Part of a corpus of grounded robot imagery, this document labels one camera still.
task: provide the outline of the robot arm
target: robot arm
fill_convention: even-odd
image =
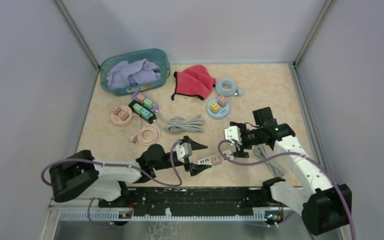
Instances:
[[[173,152],[173,163],[176,167],[184,166],[185,171],[195,176],[211,166],[190,163],[189,157],[192,151],[206,148],[184,136]],[[89,150],[80,151],[68,159],[84,159],[99,164],[67,162],[52,166],[49,175],[53,198],[57,203],[75,198],[99,198],[113,202],[129,194],[126,183],[148,182],[150,179],[143,172],[155,178],[155,171],[172,168],[170,153],[165,153],[159,144],[149,146],[139,158],[127,162],[95,158]],[[128,167],[113,167],[113,164]]]
[[[230,122],[230,127],[224,130],[225,139],[236,147],[235,157],[248,158],[244,150],[260,144],[270,146],[276,154],[301,154],[285,155],[284,160],[302,188],[275,177],[263,182],[262,189],[267,199],[283,203],[297,212],[308,230],[316,236],[348,224],[338,193],[326,175],[305,158],[307,153],[289,125],[278,124],[270,107],[252,113],[257,125],[255,129],[248,130],[244,123]],[[351,190],[346,184],[339,185],[339,189],[351,210]]]

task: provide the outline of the yellow plug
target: yellow plug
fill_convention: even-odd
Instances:
[[[211,112],[213,113],[218,113],[219,112],[219,105],[215,102],[212,102],[210,105],[209,105],[209,109],[211,110]]]

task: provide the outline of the wooden tabletop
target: wooden tabletop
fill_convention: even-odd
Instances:
[[[224,139],[224,129],[229,127],[230,121],[254,124],[252,111],[271,107],[277,122],[289,124],[303,148],[312,156],[303,116],[287,64],[206,64],[212,77],[217,80],[231,78],[243,91],[243,96],[233,96],[227,99],[230,112],[222,120],[212,119],[206,112],[208,102],[216,98],[215,91],[204,101],[197,97],[181,95],[177,95],[174,101],[171,100],[170,97],[175,90],[173,73],[181,72],[190,66],[170,66],[172,74],[164,86],[143,92],[144,95],[159,104],[160,112],[166,119],[177,116],[191,119],[200,114],[205,120],[204,133],[166,134],[162,132],[158,144],[162,145],[166,152],[170,151],[176,140],[188,135],[195,142],[208,146],[207,149],[193,151],[193,155],[189,158],[191,162],[195,163],[199,159],[217,154],[217,145]],[[111,107],[115,104],[128,105],[132,98],[130,95],[114,96],[105,92],[101,88],[99,79],[93,92],[78,150],[91,150],[94,157],[108,161],[134,160],[148,148],[139,143],[129,142],[129,137],[138,131],[139,120],[136,118],[126,127],[117,127],[110,120]],[[255,159],[238,159],[238,161],[253,162]],[[299,181],[291,174],[283,160],[280,158],[277,161],[287,169],[284,178],[295,186],[300,186]],[[273,177],[265,164],[238,166],[224,162],[193,177],[185,172],[183,167],[177,167],[177,170],[184,187],[259,187],[263,181]],[[171,168],[158,170],[155,173],[156,178],[162,182],[178,183]],[[130,184],[130,186],[159,187],[160,185],[149,181]]]

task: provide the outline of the white wall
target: white wall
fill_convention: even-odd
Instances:
[[[337,1],[299,70],[358,239],[384,239],[384,1]]]
[[[99,64],[160,48],[171,63],[293,61],[324,0],[64,0]]]
[[[94,69],[50,0],[0,0],[0,240],[35,240],[40,172],[74,147]]]

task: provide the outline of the red towel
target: red towel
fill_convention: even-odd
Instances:
[[[174,77],[176,78],[176,88],[171,95],[171,100],[175,99],[176,94],[204,100],[216,86],[216,79],[210,76],[203,65],[195,65],[182,72],[174,72]]]

